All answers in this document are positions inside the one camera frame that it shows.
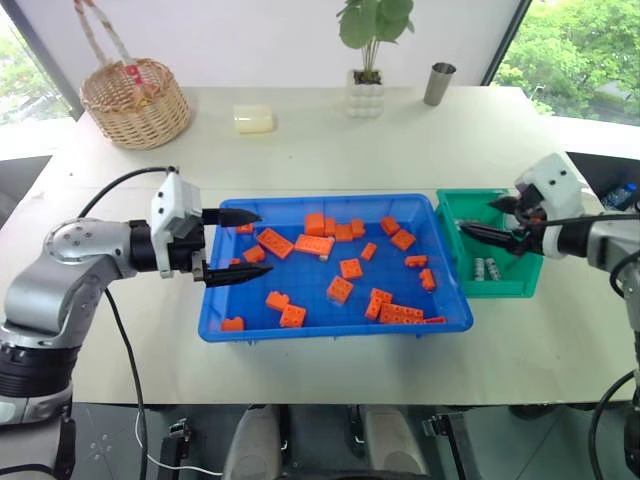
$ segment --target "white wall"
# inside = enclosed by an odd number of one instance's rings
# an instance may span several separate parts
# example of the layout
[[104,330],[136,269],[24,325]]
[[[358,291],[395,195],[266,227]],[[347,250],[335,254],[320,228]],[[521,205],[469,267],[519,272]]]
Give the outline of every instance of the white wall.
[[[168,65],[185,86],[341,86],[359,51],[340,42],[343,0],[97,0],[133,56]],[[97,67],[71,0],[19,0],[74,87]],[[448,61],[479,84],[518,0],[415,0],[415,35],[381,47],[388,85],[425,85]],[[99,40],[107,42],[104,35]]]

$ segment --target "wicker basket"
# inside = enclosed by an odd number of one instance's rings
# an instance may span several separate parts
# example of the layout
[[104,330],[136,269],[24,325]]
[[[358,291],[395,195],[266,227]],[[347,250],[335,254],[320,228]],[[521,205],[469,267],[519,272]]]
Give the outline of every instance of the wicker basket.
[[[85,3],[109,33],[123,60],[110,63],[97,45],[83,11]],[[148,58],[132,59],[92,0],[74,0],[80,23],[103,67],[82,83],[81,99],[114,144],[147,150],[176,137],[189,123],[189,106],[171,71]]]

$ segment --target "table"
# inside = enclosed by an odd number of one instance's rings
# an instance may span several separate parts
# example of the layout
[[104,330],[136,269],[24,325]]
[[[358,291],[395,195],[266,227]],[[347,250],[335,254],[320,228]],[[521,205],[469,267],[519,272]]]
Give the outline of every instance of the table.
[[[121,150],[86,114],[0,231],[0,292],[36,258],[52,225],[77,215],[116,176],[179,165],[203,206],[227,198],[510,187],[559,151],[514,88],[452,88],[436,108],[390,89],[374,121],[346,118],[338,89],[186,89],[189,129],[152,151]],[[271,134],[239,136],[235,103],[267,103]],[[132,179],[93,211],[148,218],[159,175]],[[211,239],[212,231],[207,238]],[[517,404],[585,402],[634,366],[632,335],[607,274],[581,259],[546,260],[531,299],[470,300],[465,333],[207,344],[197,335],[204,287],[156,273],[116,282],[148,403]],[[124,347],[103,301],[74,371],[74,400],[135,401]],[[630,398],[631,387],[618,398]]]

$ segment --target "floor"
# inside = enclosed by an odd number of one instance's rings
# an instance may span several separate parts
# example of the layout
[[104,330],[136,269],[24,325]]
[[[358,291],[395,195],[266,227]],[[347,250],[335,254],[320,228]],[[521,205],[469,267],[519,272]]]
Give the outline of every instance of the floor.
[[[128,407],[76,404],[77,464],[73,479],[137,478],[139,449],[133,435],[135,410]],[[180,406],[149,412],[150,452],[159,455],[168,426],[187,416],[198,432],[191,462],[222,471],[226,451],[244,407]],[[422,412],[409,410],[414,432],[434,479],[457,479],[448,442],[422,435]],[[558,407],[533,421],[514,417],[507,407],[476,408],[465,413],[476,462],[484,480],[584,480],[592,478],[586,452],[591,412]],[[294,406],[291,409],[291,467],[315,469],[366,468],[346,443],[346,412],[340,406]],[[599,456],[606,478],[633,480],[622,456],[624,407],[606,411],[599,431]],[[155,479],[152,466],[148,478]],[[187,472],[181,479],[211,478]]]

